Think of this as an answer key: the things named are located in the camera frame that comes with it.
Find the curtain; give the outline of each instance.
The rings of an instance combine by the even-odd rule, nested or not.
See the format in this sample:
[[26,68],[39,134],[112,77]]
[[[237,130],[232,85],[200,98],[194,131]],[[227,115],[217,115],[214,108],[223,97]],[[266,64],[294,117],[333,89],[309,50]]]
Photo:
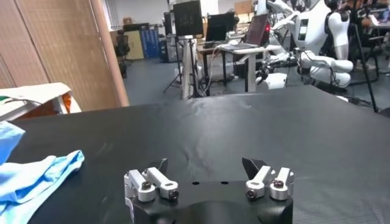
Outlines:
[[121,22],[118,18],[118,12],[115,7],[115,0],[102,0],[105,19],[107,20],[108,30],[121,29]]

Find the folded fabric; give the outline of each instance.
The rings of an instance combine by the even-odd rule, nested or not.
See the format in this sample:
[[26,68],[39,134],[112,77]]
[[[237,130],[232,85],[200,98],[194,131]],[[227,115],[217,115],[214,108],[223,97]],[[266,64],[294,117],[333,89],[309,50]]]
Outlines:
[[6,121],[0,122],[0,165],[7,161],[24,132],[23,129]]
[[49,156],[29,164],[0,166],[0,224],[27,223],[43,202],[84,161],[78,150],[65,157]]

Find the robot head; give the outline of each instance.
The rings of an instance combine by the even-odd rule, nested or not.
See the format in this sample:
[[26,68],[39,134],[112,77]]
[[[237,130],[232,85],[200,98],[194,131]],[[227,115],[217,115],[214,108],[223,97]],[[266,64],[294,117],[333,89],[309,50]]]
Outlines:
[[331,11],[335,11],[338,8],[338,0],[325,0],[325,5],[327,5]]

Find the red light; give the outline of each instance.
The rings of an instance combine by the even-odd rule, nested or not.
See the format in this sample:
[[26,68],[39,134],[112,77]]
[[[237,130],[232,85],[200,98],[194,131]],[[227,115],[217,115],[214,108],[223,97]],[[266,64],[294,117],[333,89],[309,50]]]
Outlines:
[[266,32],[269,32],[271,29],[271,26],[269,24],[266,25]]

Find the laptop screen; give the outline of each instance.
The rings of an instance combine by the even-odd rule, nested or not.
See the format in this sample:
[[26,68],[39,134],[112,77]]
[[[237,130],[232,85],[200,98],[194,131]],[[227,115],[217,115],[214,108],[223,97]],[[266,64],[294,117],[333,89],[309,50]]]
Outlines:
[[259,15],[252,18],[245,43],[261,45],[268,15]]
[[226,39],[226,26],[208,27],[206,41],[224,41]]

